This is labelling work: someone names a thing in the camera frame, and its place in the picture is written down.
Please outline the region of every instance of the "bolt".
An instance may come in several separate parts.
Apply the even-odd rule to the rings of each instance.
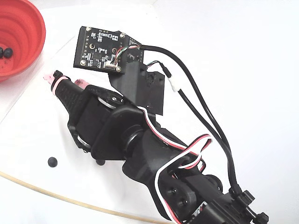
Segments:
[[[188,201],[186,199],[182,199],[179,203],[178,206],[184,206],[188,203]]]
[[[82,61],[80,62],[80,64],[84,66],[84,65],[86,65],[86,61],[85,61],[85,60],[82,60]]]
[[[171,188],[170,190],[167,191],[167,193],[170,195],[175,195],[177,193],[177,189]]]

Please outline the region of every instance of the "white surface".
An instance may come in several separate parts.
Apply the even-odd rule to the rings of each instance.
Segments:
[[[265,211],[271,224],[298,223],[299,2],[159,0],[154,6],[172,34],[161,44],[186,63],[226,133],[239,184],[256,198],[251,207]],[[183,78],[181,70],[170,71]],[[190,86],[182,88],[199,105]],[[179,122],[167,127],[179,137],[203,129],[185,106],[176,116]],[[227,190],[224,153],[213,143],[203,156],[206,171]]]
[[[48,38],[44,53],[57,44],[61,44],[60,47],[65,44],[66,40],[61,40],[64,35],[70,39],[78,34],[81,25],[89,24],[122,30],[144,44],[165,47],[177,54],[190,69],[229,139],[239,184],[256,198],[253,210],[265,211],[271,224],[296,224],[299,218],[296,150],[299,145],[295,141],[299,133],[298,4],[297,1],[158,0],[154,4],[156,13],[151,6],[130,7],[117,3],[94,15],[96,19],[90,19],[91,15],[78,16],[77,7],[45,9],[42,14],[48,18],[47,38],[51,35],[51,39]],[[82,6],[80,12],[85,12],[86,7]],[[139,19],[115,13],[121,10],[133,10]],[[121,19],[111,22],[111,13],[116,14],[116,20]],[[53,60],[47,61],[44,70],[55,65],[55,69],[73,80],[83,78],[106,88],[105,74],[72,68],[75,42],[76,37]],[[65,51],[70,58],[61,58]],[[167,57],[147,53],[145,62],[152,59],[161,60],[173,75],[180,77],[183,90],[199,107],[179,67]],[[156,69],[161,71],[158,66],[151,68]],[[67,113],[42,80],[43,72],[40,70],[0,125],[3,149],[0,169],[86,203],[100,206],[105,203],[106,208],[159,217],[146,187],[128,179],[121,172],[121,162],[107,162],[104,167],[98,167],[89,154],[76,149],[66,127]],[[159,122],[186,143],[206,132],[169,84],[165,87],[164,117],[159,117]],[[55,169],[47,167],[50,156],[58,159]],[[208,165],[205,172],[217,175],[227,191],[226,158],[220,147],[214,142],[203,156]],[[1,188],[3,191],[10,190],[9,184],[3,185],[6,186]],[[104,194],[99,195],[95,187],[101,188]],[[24,194],[20,195],[20,200],[25,199]],[[28,198],[36,203],[54,200],[42,199],[45,196],[37,193],[31,195]],[[59,218],[53,220],[46,216],[47,207],[39,206],[44,223],[64,223]],[[78,211],[88,216],[86,209],[61,206],[67,214]],[[37,208],[28,210],[34,213]],[[57,210],[53,216],[62,217],[63,212]],[[1,215],[5,223],[22,223],[10,222],[10,217],[9,212]],[[95,217],[89,223],[98,223],[100,219]],[[80,218],[73,223],[81,223]]]
[[[38,9],[66,7],[66,6],[86,6],[94,5],[94,7],[102,8],[104,10],[111,5],[120,4],[122,6],[127,4],[153,4],[157,0],[30,0]]]
[[[62,202],[24,188],[6,179],[0,179],[0,217],[6,224],[140,224]]]

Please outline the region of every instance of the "red silicone bowl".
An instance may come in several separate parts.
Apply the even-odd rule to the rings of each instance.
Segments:
[[[0,47],[13,56],[0,58],[0,82],[28,68],[40,55],[46,28],[37,8],[27,0],[0,0]]]

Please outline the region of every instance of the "black circuit board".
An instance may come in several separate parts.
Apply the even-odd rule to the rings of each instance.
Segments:
[[[135,61],[143,63],[143,50],[128,49],[118,58],[115,68],[108,65],[110,62],[114,65],[113,62],[118,49],[131,45],[140,45],[140,43],[121,31],[111,32],[81,27],[74,67],[101,72],[125,73],[128,63]]]

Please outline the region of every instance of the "small black ball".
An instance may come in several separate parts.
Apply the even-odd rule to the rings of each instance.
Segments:
[[[6,58],[10,58],[13,55],[13,50],[11,48],[6,48],[3,55]]]
[[[57,166],[57,159],[56,159],[55,157],[50,157],[50,158],[48,159],[48,165],[49,165],[50,167],[55,167],[55,166]]]
[[[3,52],[4,52],[4,51],[3,51],[3,48],[0,47],[0,58],[3,57]]]

